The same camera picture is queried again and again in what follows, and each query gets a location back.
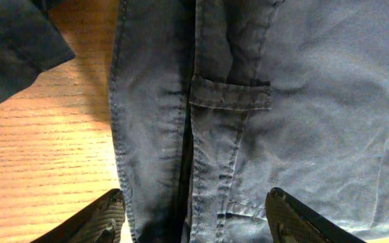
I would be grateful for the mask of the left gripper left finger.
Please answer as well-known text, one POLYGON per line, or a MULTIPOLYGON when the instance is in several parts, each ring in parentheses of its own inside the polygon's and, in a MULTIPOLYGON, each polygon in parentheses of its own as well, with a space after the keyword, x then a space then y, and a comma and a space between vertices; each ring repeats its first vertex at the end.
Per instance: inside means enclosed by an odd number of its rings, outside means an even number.
POLYGON ((124 222, 124 196, 115 188, 32 243, 120 243, 124 222))

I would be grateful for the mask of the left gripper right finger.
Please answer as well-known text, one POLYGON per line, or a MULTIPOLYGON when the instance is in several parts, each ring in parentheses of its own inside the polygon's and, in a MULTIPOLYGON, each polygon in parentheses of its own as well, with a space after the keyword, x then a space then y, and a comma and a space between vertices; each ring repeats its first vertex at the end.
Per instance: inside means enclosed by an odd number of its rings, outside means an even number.
POLYGON ((274 243, 365 243, 281 188, 272 188, 265 210, 274 243))

